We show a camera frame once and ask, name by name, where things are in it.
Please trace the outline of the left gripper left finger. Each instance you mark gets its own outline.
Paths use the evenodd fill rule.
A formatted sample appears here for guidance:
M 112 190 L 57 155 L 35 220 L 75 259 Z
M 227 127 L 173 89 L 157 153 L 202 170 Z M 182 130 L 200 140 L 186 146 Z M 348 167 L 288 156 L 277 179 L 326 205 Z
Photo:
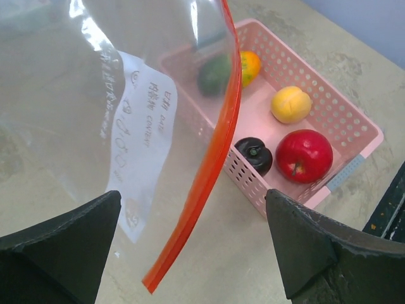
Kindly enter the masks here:
M 120 210 L 109 191 L 1 237 L 1 303 L 94 303 Z

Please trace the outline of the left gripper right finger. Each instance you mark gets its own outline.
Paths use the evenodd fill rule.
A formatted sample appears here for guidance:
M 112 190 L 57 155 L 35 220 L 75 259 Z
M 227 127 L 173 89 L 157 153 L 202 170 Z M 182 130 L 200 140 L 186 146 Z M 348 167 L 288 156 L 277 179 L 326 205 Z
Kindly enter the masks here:
M 404 244 L 311 210 L 276 189 L 266 216 L 292 303 L 404 303 Z

